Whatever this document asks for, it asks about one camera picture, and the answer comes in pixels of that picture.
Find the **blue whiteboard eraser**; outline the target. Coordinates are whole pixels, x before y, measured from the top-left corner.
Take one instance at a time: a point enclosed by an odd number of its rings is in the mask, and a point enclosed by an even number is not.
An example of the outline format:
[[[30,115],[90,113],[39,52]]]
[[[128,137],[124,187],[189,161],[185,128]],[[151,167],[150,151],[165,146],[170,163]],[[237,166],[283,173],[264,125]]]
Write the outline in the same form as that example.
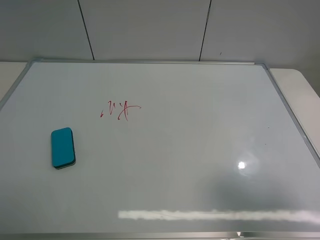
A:
[[[76,163],[73,132],[65,127],[51,133],[51,164],[59,170]]]

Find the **white whiteboard with aluminium frame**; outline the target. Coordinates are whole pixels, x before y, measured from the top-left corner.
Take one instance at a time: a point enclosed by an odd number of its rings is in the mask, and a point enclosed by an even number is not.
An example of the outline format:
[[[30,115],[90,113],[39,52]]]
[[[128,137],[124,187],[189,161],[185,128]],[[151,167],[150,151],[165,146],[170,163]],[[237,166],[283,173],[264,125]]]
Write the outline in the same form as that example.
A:
[[[262,63],[36,59],[0,102],[3,240],[319,236],[320,153]]]

